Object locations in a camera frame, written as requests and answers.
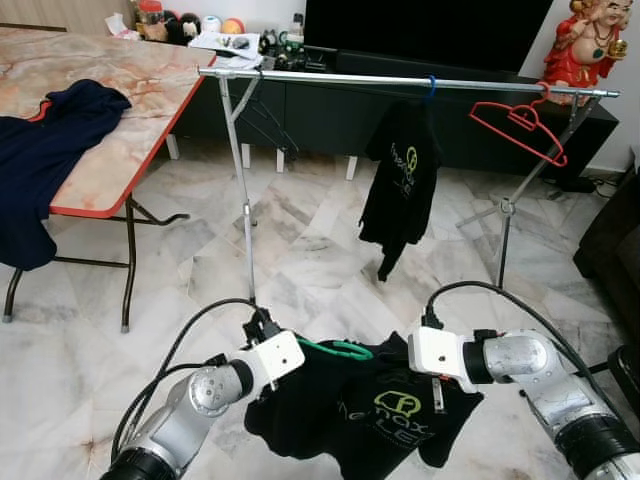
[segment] marble table top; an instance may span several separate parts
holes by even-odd
[[[29,118],[52,91],[90,78],[132,104],[118,127],[87,150],[50,212],[112,216],[132,191],[200,84],[211,51],[109,37],[0,28],[0,115]]]

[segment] metal clothes rail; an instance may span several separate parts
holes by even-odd
[[[247,248],[247,271],[249,278],[249,300],[255,302],[255,279],[253,272],[253,249],[251,243],[251,226],[255,224],[251,218],[251,204],[247,194],[247,186],[244,180],[242,160],[240,155],[240,147],[238,144],[238,136],[235,129],[235,121],[247,106],[251,95],[253,94],[258,82],[264,80],[278,80],[288,82],[308,82],[308,83],[334,83],[348,85],[401,85],[401,86],[417,86],[425,88],[438,89],[451,88],[460,90],[491,90],[491,91],[509,91],[509,92],[532,92],[544,93],[545,87],[538,84],[526,83],[501,83],[501,82],[480,82],[480,81],[464,81],[464,80],[446,80],[435,79],[435,85],[431,78],[406,78],[406,77],[385,77],[370,75],[340,75],[330,73],[306,73],[306,72],[287,72],[287,71],[257,71],[257,70],[233,70],[227,68],[200,67],[198,72],[201,76],[217,77],[220,84],[220,95],[222,97],[222,105],[229,132],[229,142],[231,143],[231,152],[233,162],[236,168],[238,178],[238,186],[242,196],[242,213],[244,216],[244,233]],[[231,97],[229,95],[229,79],[248,78],[251,79],[242,98],[234,108],[231,105]],[[565,94],[573,96],[573,105],[571,114],[569,115],[569,123],[564,132],[558,137],[560,143],[564,145],[573,133],[580,127],[582,122],[589,116],[591,110],[603,97],[616,98],[620,96],[620,92],[616,90],[599,90],[586,88],[570,88],[570,87],[551,87],[550,93]],[[578,99],[580,97],[590,97],[584,107],[578,107]],[[557,153],[554,146],[550,149],[548,156],[553,157]],[[544,169],[547,165],[546,160],[540,162],[534,167],[531,173],[524,179],[518,189],[508,198],[504,198],[495,207],[479,213],[474,217],[460,222],[457,226],[462,227],[470,222],[479,220],[487,215],[497,212],[502,215],[502,234],[500,247],[496,252],[498,267],[496,272],[495,283],[502,287],[504,278],[504,266],[507,253],[507,240],[509,235],[509,227],[511,217],[515,214],[515,203],[522,196],[527,185]]]

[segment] navy cloth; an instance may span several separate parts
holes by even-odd
[[[407,343],[397,333],[365,347],[373,359],[302,344],[304,364],[249,404],[246,429],[280,456],[332,455],[345,480],[381,480],[416,449],[425,463],[442,467],[484,396],[442,380],[445,413],[436,413],[433,377],[409,369]]]
[[[0,262],[22,270],[53,259],[56,244],[41,222],[49,204],[82,154],[131,107],[88,79],[46,97],[37,119],[0,117]]]
[[[366,153],[380,165],[369,190],[360,239],[382,245],[378,279],[386,281],[407,243],[424,235],[442,153],[428,106],[394,103],[378,124]]]

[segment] jar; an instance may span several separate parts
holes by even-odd
[[[164,10],[162,2],[158,0],[140,0],[140,22],[144,25],[155,25],[164,23]]]

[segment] television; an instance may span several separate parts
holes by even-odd
[[[307,0],[307,49],[517,73],[553,0]]]

